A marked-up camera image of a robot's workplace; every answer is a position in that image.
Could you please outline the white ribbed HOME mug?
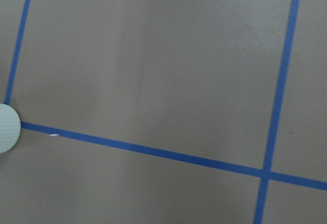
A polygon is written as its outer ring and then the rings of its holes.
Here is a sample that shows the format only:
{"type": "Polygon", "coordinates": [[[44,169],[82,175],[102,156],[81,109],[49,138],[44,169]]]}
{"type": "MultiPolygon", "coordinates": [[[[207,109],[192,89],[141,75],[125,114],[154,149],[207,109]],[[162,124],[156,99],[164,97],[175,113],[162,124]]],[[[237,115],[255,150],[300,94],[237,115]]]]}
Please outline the white ribbed HOME mug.
{"type": "Polygon", "coordinates": [[[17,112],[6,104],[1,104],[1,154],[13,148],[21,132],[21,121],[17,112]]]}

